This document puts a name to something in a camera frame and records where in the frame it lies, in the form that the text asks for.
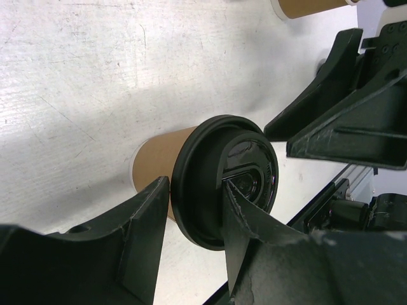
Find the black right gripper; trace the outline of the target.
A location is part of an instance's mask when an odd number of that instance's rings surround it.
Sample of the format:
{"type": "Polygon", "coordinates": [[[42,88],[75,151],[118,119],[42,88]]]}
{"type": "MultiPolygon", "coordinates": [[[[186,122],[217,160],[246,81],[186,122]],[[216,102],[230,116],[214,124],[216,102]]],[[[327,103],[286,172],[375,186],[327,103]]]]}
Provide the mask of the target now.
{"type": "Polygon", "coordinates": [[[340,31],[314,80],[265,126],[269,141],[289,140],[290,158],[406,168],[406,21],[362,33],[340,31]]]}

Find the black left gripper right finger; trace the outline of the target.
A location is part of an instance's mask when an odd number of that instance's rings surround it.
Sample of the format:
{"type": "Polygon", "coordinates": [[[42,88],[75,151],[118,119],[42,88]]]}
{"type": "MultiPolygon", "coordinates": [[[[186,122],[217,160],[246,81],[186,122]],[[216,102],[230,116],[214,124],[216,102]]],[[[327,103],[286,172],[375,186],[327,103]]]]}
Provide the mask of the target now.
{"type": "Polygon", "coordinates": [[[223,188],[224,249],[235,304],[405,304],[406,233],[303,234],[223,188]]]}

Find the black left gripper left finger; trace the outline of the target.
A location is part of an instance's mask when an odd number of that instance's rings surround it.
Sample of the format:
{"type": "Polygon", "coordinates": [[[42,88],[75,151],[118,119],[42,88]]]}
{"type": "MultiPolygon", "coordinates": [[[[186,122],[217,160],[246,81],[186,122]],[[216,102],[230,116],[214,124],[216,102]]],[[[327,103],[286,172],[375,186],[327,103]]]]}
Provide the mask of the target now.
{"type": "Polygon", "coordinates": [[[2,304],[152,304],[169,180],[66,233],[1,226],[2,304]]]}

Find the brown paper coffee cup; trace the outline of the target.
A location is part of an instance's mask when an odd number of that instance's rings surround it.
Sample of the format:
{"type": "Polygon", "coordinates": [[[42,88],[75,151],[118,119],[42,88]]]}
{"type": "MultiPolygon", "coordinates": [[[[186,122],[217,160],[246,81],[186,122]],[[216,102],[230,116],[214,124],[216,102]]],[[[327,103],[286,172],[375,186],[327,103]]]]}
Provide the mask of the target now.
{"type": "Polygon", "coordinates": [[[168,218],[177,222],[174,206],[177,200],[177,183],[179,179],[173,176],[179,153],[188,137],[196,130],[189,127],[182,130],[157,135],[146,140],[135,152],[130,169],[130,177],[137,193],[142,192],[158,177],[168,177],[170,182],[168,218]]]}

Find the black plastic cup lid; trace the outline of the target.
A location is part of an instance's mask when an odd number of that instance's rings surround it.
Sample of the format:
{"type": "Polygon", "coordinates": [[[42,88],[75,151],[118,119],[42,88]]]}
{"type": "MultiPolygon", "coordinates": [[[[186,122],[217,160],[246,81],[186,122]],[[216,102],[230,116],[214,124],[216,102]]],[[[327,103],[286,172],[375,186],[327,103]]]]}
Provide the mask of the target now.
{"type": "Polygon", "coordinates": [[[214,116],[192,131],[177,156],[170,184],[175,220],[192,243],[223,250],[223,189],[231,184],[270,212],[278,183],[277,156],[259,126],[240,116],[214,116]]]}

